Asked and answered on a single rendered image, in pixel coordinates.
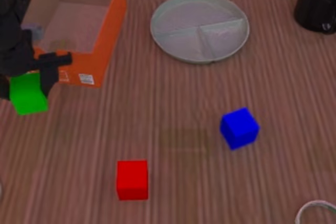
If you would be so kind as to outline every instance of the black cup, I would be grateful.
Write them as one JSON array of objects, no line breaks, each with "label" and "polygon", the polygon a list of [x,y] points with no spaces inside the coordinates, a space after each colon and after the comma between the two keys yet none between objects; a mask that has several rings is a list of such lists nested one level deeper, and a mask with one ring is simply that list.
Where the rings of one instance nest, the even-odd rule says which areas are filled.
[{"label": "black cup", "polygon": [[298,0],[294,17],[305,29],[333,34],[336,32],[336,0]]}]

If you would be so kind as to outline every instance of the cardboard box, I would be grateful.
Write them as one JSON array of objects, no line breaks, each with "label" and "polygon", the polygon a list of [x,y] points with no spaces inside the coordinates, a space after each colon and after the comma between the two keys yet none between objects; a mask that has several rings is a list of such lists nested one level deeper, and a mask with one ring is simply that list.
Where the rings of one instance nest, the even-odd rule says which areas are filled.
[{"label": "cardboard box", "polygon": [[41,26],[35,57],[72,53],[59,68],[62,83],[100,87],[127,8],[126,0],[31,0],[23,25]]}]

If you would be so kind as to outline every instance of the white plate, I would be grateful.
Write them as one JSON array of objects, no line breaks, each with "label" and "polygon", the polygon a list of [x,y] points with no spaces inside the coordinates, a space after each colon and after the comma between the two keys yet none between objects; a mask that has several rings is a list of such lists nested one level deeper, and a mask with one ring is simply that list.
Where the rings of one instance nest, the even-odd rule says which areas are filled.
[{"label": "white plate", "polygon": [[247,41],[245,13],[229,0],[168,0],[151,20],[154,41],[189,63],[210,63],[235,54]]}]

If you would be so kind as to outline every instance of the wooden table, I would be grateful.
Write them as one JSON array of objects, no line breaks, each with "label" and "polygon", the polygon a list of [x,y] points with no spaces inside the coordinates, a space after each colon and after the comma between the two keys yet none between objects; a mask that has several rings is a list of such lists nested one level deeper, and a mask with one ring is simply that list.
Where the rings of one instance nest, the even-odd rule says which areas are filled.
[{"label": "wooden table", "polygon": [[[296,0],[233,0],[246,46],[188,65],[151,39],[163,1],[128,0],[103,88],[55,86],[32,116],[0,103],[1,224],[284,224],[308,200],[336,202],[335,35],[300,28]],[[218,124],[242,106],[261,131],[231,152]],[[150,200],[119,202],[116,161],[134,158],[149,161]]]}]

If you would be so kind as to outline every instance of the white cable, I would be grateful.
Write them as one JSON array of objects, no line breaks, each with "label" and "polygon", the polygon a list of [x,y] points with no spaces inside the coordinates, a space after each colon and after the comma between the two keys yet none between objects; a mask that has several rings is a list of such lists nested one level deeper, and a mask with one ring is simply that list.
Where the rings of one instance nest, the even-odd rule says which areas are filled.
[{"label": "white cable", "polygon": [[327,201],[324,201],[324,200],[313,200],[313,201],[310,201],[306,204],[304,204],[303,207],[300,208],[300,210],[298,211],[296,217],[295,217],[295,224],[301,224],[301,216],[303,214],[303,212],[307,209],[307,208],[310,208],[310,207],[324,207],[324,208],[327,208],[328,210],[334,212],[336,214],[336,206],[327,202]]}]

